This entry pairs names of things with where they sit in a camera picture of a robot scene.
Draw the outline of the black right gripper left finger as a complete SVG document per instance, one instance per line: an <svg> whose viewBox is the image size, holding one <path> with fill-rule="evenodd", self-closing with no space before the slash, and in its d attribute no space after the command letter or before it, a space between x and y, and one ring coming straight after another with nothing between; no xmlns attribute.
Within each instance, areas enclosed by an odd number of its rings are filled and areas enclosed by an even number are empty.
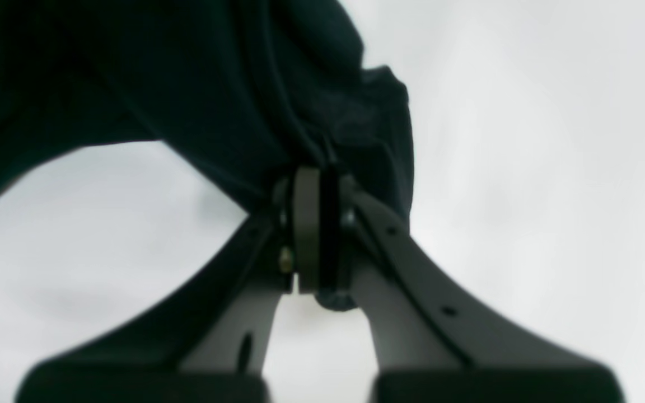
<svg viewBox="0 0 645 403"><path fill-rule="evenodd" d="M321 173L274 188L194 277L140 316L26 376L17 402L267 402L272 322L294 278L320 288Z"/></svg>

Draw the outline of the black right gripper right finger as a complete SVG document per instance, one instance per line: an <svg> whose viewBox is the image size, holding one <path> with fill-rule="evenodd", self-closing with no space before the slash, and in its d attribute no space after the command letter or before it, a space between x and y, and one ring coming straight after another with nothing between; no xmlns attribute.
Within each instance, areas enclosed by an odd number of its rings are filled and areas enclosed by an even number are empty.
<svg viewBox="0 0 645 403"><path fill-rule="evenodd" d="M624 401L609 368L474 298L350 176L339 197L349 292L378 360L371 402Z"/></svg>

